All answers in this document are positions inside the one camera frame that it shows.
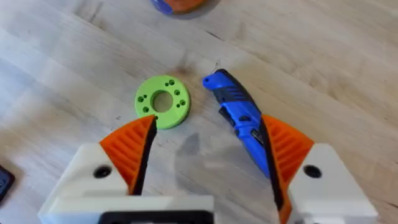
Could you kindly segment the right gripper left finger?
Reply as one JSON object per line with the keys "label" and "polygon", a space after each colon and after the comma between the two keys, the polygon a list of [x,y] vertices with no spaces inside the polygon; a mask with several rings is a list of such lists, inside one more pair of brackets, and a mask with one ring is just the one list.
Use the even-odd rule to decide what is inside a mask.
{"label": "right gripper left finger", "polygon": [[100,142],[80,146],[38,212],[39,218],[99,218],[140,195],[156,119],[145,116]]}

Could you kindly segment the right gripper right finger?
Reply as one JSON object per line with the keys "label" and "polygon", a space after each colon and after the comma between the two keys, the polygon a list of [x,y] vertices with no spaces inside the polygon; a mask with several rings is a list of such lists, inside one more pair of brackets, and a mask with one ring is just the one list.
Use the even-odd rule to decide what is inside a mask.
{"label": "right gripper right finger", "polygon": [[329,144],[262,115],[269,177],[281,223],[377,223],[376,208]]}

